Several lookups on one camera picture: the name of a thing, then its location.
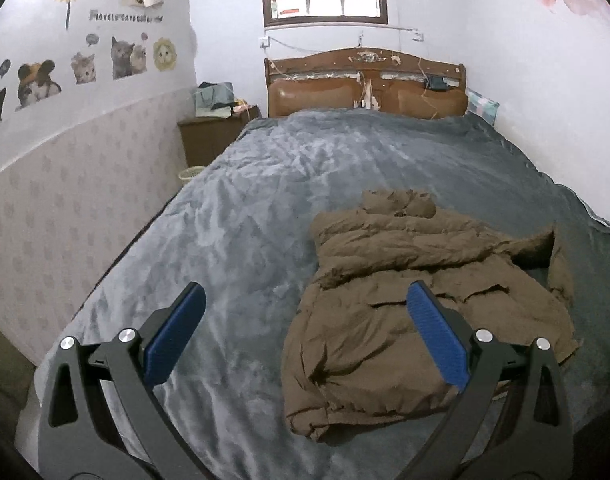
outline brown jacket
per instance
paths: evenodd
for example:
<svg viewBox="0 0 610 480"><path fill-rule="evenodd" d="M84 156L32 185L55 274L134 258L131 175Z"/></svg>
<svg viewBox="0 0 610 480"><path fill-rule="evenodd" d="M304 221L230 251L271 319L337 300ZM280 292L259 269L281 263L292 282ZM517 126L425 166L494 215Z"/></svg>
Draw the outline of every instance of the brown jacket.
<svg viewBox="0 0 610 480"><path fill-rule="evenodd" d="M415 280L501 341L544 336L559 362L578 347L572 280L553 230L515 240L437 208L427 193L397 190L363 192L363 208L321 213L310 232L320 268L282 356L294 433L319 440L334 424L395 422L453 399L406 310ZM549 267L549 290L521 267Z"/></svg>

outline basket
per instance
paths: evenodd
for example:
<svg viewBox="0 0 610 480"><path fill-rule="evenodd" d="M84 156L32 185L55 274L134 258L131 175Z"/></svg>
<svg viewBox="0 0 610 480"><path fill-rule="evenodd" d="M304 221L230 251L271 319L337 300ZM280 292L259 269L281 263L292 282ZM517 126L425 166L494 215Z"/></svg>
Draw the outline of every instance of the basket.
<svg viewBox="0 0 610 480"><path fill-rule="evenodd" d="M186 170L182 170L178 174L178 178L181 180L181 183L184 186L192 178L194 178L197 175L200 175L204 169L205 169L204 166L192 166L191 168L187 168Z"/></svg>

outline bed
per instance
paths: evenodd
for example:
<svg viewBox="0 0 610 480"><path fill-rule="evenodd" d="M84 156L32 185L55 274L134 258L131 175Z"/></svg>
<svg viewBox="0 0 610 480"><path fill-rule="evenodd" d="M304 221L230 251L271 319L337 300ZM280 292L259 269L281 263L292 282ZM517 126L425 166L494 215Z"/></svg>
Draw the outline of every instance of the bed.
<svg viewBox="0 0 610 480"><path fill-rule="evenodd" d="M268 61L272 117L249 123L180 191L62 333L83 344L109 340L169 306L189 281L201 283L207 313L155 394L218 478L392 479L440 421L437 413L328 444L291 434L284 422L282 343L317 267L308 227L318 212L356 207L363 189L426 189L437 205L516 237L555 222L574 275L571 314L582 343L563 367L574 428L610 408L610 228L491 126L463 116L454 104L458 93L440 119L405 116L416 113L419 100L401 105L405 98L396 87L407 90L403 95L428 95L424 88L417 92L419 64L420 77L451 79L447 93L464 90L464 67L422 65L389 50L360 51L366 54L353 49ZM338 65L339 52L346 54L345 64ZM312 59L324 62L312 65ZM383 79L393 68L398 72ZM306 109L318 108L320 92L339 84L350 91L337 92L344 95L337 102L326 99L331 109ZM370 92L381 111L354 108ZM389 98L397 110L388 108L394 106ZM420 101L421 114L434 116L436 110ZM56 346L36 371L39 399ZM106 394L128 449L146 458L115 393L108 388ZM493 405L470 456L484 448L499 408Z"/></svg>

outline animal in bear hat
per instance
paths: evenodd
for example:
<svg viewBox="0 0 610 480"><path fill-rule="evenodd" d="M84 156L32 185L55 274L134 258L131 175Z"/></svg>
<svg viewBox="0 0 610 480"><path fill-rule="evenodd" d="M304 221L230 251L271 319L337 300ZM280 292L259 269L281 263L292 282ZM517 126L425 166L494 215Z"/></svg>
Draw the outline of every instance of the animal in bear hat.
<svg viewBox="0 0 610 480"><path fill-rule="evenodd" d="M56 68L51 59L42 63L24 64L18 69L18 99L21 108L60 94L60 85L51 80L50 73Z"/></svg>

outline window pane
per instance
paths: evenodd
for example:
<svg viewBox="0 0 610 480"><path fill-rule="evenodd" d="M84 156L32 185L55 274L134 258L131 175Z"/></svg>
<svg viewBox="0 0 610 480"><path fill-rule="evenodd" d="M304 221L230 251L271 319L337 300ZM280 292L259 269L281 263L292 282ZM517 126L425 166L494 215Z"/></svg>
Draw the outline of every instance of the window pane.
<svg viewBox="0 0 610 480"><path fill-rule="evenodd" d="M378 0L345 0L345 16L379 16Z"/></svg>
<svg viewBox="0 0 610 480"><path fill-rule="evenodd" d="M306 0L276 0L276 15L274 18L291 18L306 16Z"/></svg>
<svg viewBox="0 0 610 480"><path fill-rule="evenodd" d="M310 0L310 16L342 16L341 0Z"/></svg>

